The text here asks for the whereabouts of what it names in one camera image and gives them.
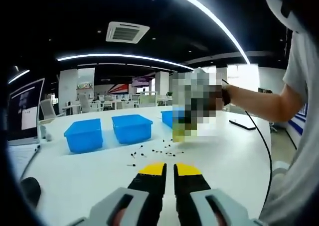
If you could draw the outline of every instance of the smartphone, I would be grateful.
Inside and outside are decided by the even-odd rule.
[[[234,119],[234,120],[229,120],[229,122],[236,125],[236,126],[244,128],[246,130],[255,130],[256,129],[255,125],[252,123],[252,121],[250,119],[247,119],[247,120]]]

